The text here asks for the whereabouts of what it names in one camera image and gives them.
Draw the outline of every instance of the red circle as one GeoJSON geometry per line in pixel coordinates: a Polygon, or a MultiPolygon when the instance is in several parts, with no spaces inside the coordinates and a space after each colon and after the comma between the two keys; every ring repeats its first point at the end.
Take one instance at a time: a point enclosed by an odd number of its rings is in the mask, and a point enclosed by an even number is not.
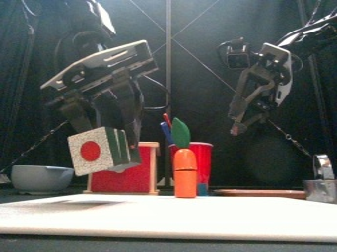
{"type": "Polygon", "coordinates": [[[100,146],[93,141],[86,141],[80,147],[80,156],[86,161],[94,161],[100,156],[100,146]]]}

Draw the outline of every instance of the pen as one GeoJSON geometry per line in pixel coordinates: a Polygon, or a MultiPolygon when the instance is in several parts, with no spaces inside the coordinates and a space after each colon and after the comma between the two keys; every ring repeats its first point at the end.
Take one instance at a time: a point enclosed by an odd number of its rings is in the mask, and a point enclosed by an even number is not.
{"type": "Polygon", "coordinates": [[[168,144],[172,145],[173,144],[173,140],[172,140],[171,130],[169,130],[169,127],[168,127],[167,123],[165,122],[160,122],[160,127],[161,127],[161,131],[163,131],[165,140],[167,140],[168,144]]]}
{"type": "Polygon", "coordinates": [[[172,128],[172,123],[171,123],[171,120],[169,120],[169,118],[168,118],[167,113],[163,113],[163,119],[164,119],[164,121],[165,121],[165,123],[167,123],[167,126],[168,126],[169,128],[172,128]]]}

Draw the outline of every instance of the metal pole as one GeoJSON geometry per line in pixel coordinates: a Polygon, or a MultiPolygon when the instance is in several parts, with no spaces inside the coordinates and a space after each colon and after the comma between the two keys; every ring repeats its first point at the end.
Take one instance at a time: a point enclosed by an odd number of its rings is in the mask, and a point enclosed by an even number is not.
{"type": "MultiPolygon", "coordinates": [[[[171,0],[165,0],[165,89],[171,93],[171,72],[172,72],[172,2],[171,0]]],[[[169,101],[168,95],[165,96],[165,103],[169,101]]],[[[167,115],[171,117],[171,108],[165,109],[167,115]]],[[[164,147],[164,187],[169,187],[171,185],[171,155],[169,149],[164,147]]]]}

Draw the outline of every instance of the white table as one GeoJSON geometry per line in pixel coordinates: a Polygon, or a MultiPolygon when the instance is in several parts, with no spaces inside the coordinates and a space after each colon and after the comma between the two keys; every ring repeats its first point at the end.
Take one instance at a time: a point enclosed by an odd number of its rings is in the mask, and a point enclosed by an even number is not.
{"type": "Polygon", "coordinates": [[[337,205],[77,194],[0,204],[0,234],[337,243],[337,205]]]}

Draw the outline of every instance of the red cup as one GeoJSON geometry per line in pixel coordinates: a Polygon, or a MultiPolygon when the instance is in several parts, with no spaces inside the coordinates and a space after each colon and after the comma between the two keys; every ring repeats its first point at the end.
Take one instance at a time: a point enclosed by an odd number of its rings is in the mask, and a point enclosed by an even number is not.
{"type": "MultiPolygon", "coordinates": [[[[189,149],[195,153],[196,165],[197,165],[197,183],[207,184],[211,175],[211,147],[212,144],[203,142],[191,142],[189,149]]],[[[173,155],[179,148],[176,145],[169,145],[171,160],[173,161],[173,155]]]]}

